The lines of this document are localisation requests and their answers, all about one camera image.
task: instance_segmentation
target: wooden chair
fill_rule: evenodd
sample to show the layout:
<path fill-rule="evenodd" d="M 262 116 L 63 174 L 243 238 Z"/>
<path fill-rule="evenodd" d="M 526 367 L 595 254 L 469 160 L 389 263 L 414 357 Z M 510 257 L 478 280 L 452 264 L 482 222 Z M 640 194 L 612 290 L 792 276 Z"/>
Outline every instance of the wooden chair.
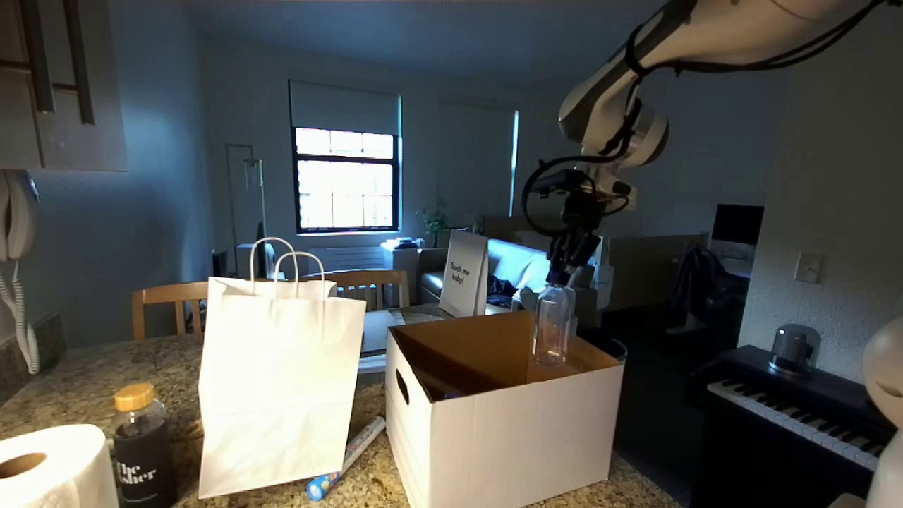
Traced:
<path fill-rule="evenodd" d="M 143 339 L 149 332 L 147 310 L 166 308 L 166 305 L 173 312 L 173 332 L 166 335 L 197 335 L 197 339 L 204 335 L 205 283 L 176 283 L 176 286 L 142 287 L 132 293 L 132 339 Z"/>
<path fill-rule="evenodd" d="M 368 310 L 410 308 L 407 270 L 328 270 L 324 280 L 336 283 L 336 297 L 368 300 Z"/>

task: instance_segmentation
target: white box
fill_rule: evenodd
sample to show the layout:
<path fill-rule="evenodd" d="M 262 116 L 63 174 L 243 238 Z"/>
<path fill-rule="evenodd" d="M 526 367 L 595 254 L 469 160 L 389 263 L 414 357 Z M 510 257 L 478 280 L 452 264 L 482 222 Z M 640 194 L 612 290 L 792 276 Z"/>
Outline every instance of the white box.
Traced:
<path fill-rule="evenodd" d="M 414 508 L 507 508 L 610 476 L 624 367 L 574 339 L 534 357 L 530 312 L 393 328 L 386 427 Z"/>

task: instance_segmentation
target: ceiling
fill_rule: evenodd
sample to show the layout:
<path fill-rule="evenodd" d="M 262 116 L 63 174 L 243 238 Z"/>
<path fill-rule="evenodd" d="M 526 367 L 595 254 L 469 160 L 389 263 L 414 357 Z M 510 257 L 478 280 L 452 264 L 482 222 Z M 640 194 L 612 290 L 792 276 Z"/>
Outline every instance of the ceiling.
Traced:
<path fill-rule="evenodd" d="M 530 88 L 590 75 L 661 0 L 190 0 L 204 33 Z"/>

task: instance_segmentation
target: window blinds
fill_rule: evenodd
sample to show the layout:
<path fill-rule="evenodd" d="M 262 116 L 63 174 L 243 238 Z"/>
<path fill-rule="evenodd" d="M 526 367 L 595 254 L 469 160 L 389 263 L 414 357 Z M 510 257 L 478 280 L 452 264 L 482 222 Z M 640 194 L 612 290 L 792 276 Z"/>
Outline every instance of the window blinds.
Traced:
<path fill-rule="evenodd" d="M 291 81 L 293 127 L 393 132 L 397 135 L 397 92 Z"/>

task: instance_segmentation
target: wooden cabinet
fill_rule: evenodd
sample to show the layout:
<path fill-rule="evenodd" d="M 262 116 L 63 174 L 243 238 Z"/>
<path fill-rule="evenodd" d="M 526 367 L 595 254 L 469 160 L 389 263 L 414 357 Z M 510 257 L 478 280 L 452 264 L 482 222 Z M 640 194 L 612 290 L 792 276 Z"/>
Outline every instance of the wooden cabinet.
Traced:
<path fill-rule="evenodd" d="M 104 0 L 0 0 L 0 167 L 123 167 Z"/>

